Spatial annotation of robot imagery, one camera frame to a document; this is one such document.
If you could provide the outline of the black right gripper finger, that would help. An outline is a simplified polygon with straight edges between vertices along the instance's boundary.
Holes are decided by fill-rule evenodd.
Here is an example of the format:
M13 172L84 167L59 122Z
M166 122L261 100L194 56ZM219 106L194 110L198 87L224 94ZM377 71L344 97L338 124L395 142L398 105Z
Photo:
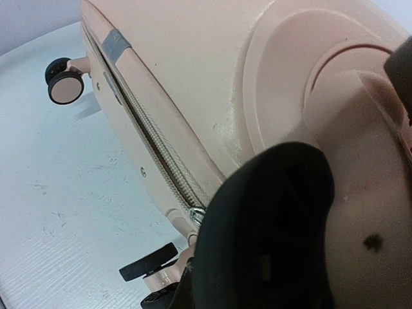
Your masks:
M324 250L335 195L324 153L286 142L231 175L209 203L182 280L143 308L334 308Z

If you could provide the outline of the pink hard-shell suitcase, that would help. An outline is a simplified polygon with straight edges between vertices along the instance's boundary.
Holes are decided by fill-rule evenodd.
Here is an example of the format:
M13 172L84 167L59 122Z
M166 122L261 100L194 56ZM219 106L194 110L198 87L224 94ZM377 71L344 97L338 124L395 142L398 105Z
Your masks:
M49 98L97 101L154 204L187 239L124 266L182 280L209 203L286 142L321 150L334 308L411 307L411 34L371 1L83 1L86 55L45 71Z

